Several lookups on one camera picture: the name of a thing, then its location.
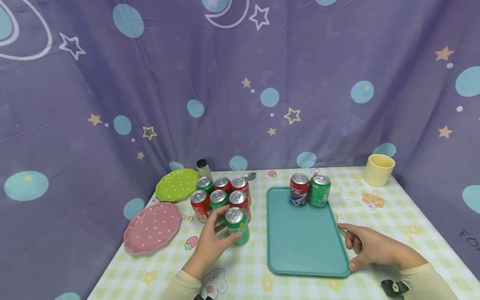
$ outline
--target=sleeve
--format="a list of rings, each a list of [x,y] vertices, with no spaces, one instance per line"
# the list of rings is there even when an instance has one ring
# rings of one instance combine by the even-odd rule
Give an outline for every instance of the sleeve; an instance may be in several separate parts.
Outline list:
[[[402,281],[407,285],[405,300],[458,300],[445,279],[435,271],[431,264],[402,270]]]
[[[178,272],[170,281],[161,300],[193,300],[200,292],[202,284],[184,271]]]

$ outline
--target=polka dot plate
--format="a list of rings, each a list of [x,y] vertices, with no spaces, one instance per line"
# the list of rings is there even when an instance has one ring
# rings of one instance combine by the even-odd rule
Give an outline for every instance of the polka dot plate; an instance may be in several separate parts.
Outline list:
[[[168,244],[180,228],[182,213],[172,203],[157,203],[136,216],[123,233],[123,244],[132,254],[152,253]]]
[[[156,185],[155,195],[160,201],[178,202],[190,197],[196,188],[198,172],[179,169],[164,176]]]

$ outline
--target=black bottle cap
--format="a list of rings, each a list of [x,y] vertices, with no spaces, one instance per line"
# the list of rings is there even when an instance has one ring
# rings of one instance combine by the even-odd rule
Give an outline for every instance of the black bottle cap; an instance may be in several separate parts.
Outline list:
[[[199,161],[197,161],[197,168],[203,168],[206,165],[207,165],[207,161],[204,159],[200,159]]]

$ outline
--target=blue circle pattern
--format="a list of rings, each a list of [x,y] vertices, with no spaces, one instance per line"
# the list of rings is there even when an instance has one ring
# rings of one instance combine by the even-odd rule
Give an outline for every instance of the blue circle pattern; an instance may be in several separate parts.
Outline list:
[[[297,157],[297,165],[300,168],[311,168],[315,165],[317,156],[312,152],[303,152]]]
[[[168,163],[168,167],[170,168],[170,170],[172,171],[175,171],[175,170],[178,170],[178,169],[183,169],[183,165],[181,163],[179,163],[178,161],[171,161]]]
[[[48,178],[40,172],[23,171],[10,176],[3,189],[13,200],[31,201],[41,197],[48,190]]]
[[[370,81],[359,81],[353,85],[350,95],[357,103],[367,103],[373,98],[374,88]]]
[[[243,171],[248,167],[248,162],[243,156],[234,156],[230,160],[230,169],[234,171]]]
[[[115,128],[118,134],[126,135],[132,131],[132,122],[125,116],[116,116],[115,119],[113,119],[113,128]]]
[[[396,153],[396,146],[392,143],[383,143],[378,146],[373,153],[383,154],[392,157]]]
[[[274,107],[280,99],[280,94],[274,88],[266,88],[260,95],[260,101],[268,108]]]
[[[222,12],[227,8],[229,1],[231,0],[216,0],[216,5],[214,5],[215,1],[211,0],[202,0],[202,3],[210,12]]]
[[[315,1],[317,1],[317,3],[322,6],[328,6],[328,5],[334,4],[338,0],[315,0]]]
[[[463,201],[475,211],[480,214],[480,185],[467,186],[462,193]]]
[[[192,99],[187,103],[187,110],[192,117],[199,118],[204,114],[205,107],[200,101]]]
[[[125,207],[123,208],[123,215],[125,218],[131,220],[135,218],[144,208],[144,201],[141,198],[135,198],[125,204]]]
[[[456,79],[455,89],[463,97],[480,95],[480,67],[471,67],[461,72]]]
[[[115,6],[113,22],[121,33],[131,38],[141,36],[145,29],[142,16],[135,8],[127,4]]]
[[[0,40],[8,38],[13,32],[13,23],[3,7],[0,7]]]
[[[55,298],[55,300],[80,300],[77,293],[68,292]]]

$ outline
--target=small glass bottle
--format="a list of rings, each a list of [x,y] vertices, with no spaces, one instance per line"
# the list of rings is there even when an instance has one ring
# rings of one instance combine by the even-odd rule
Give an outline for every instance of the small glass bottle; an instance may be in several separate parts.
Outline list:
[[[210,172],[210,167],[208,166],[205,159],[200,159],[199,161],[197,161],[197,169],[199,177],[205,176],[213,180],[212,172]]]

